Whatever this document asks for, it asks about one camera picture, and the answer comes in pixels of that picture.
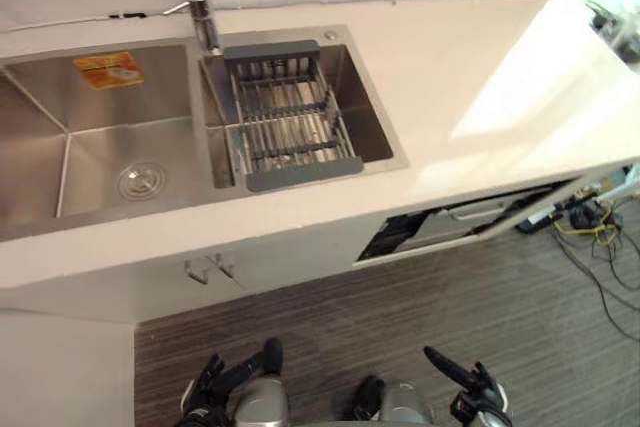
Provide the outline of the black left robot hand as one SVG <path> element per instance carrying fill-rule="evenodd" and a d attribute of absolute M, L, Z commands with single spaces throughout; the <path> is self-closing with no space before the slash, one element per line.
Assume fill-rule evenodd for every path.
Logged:
<path fill-rule="evenodd" d="M 218 354 L 213 354 L 196 379 L 186 387 L 181 401 L 177 426 L 229 426 L 227 404 L 231 393 L 264 365 L 260 351 L 247 360 L 225 369 Z"/>

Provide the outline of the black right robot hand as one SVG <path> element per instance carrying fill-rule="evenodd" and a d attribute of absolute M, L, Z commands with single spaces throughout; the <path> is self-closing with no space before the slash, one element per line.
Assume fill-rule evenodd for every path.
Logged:
<path fill-rule="evenodd" d="M 462 426 L 513 425 L 506 392 L 482 363 L 467 370 L 433 347 L 425 346 L 423 352 L 438 371 L 461 387 L 450 413 Z"/>

